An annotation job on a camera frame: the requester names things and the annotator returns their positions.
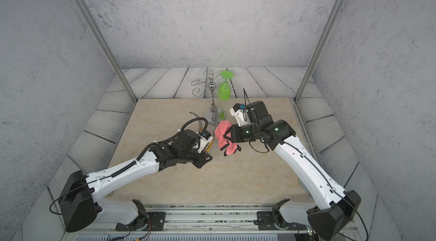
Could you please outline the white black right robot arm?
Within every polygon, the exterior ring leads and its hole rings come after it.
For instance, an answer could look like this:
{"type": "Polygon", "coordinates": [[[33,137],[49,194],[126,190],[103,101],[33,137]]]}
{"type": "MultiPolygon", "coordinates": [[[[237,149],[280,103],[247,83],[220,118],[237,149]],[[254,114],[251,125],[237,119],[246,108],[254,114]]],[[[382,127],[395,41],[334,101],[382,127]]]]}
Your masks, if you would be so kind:
{"type": "Polygon", "coordinates": [[[273,206],[274,225],[278,229],[292,224],[309,226],[325,241],[339,235],[358,214],[360,195],[334,181],[305,149],[293,128],[284,120],[273,120],[264,102],[237,103],[229,111],[237,123],[223,137],[236,144],[259,140],[292,168],[312,196],[311,203],[284,199],[273,206]]]}

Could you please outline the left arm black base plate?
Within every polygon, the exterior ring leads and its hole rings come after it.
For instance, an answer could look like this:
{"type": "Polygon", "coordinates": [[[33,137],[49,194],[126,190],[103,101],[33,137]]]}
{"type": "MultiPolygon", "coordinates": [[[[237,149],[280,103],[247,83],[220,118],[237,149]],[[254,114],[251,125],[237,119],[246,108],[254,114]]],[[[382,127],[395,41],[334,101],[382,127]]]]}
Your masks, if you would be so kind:
{"type": "Polygon", "coordinates": [[[147,215],[139,215],[128,225],[117,223],[115,231],[163,231],[165,226],[166,212],[148,212],[147,215]]]}

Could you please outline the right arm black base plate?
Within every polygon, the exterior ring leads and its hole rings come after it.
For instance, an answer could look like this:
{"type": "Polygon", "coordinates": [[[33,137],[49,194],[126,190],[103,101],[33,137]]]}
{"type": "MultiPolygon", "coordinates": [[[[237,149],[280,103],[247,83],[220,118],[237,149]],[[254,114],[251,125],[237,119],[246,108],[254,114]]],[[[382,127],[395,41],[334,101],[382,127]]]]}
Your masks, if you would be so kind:
{"type": "Polygon", "coordinates": [[[259,230],[295,230],[306,229],[305,225],[286,222],[277,211],[258,211],[257,219],[253,221],[259,230]]]}

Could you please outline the pink fluffy rag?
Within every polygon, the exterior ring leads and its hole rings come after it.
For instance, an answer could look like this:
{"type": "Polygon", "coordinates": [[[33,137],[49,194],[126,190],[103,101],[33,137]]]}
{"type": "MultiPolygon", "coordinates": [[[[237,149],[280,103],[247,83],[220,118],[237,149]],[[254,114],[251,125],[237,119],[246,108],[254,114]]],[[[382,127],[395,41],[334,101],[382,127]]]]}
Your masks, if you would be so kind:
{"type": "Polygon", "coordinates": [[[241,151],[242,148],[239,144],[232,142],[230,136],[230,129],[232,124],[227,121],[221,121],[218,126],[215,128],[214,134],[215,138],[218,140],[219,149],[223,152],[223,155],[226,157],[231,154],[235,154],[237,151],[241,151]]]}

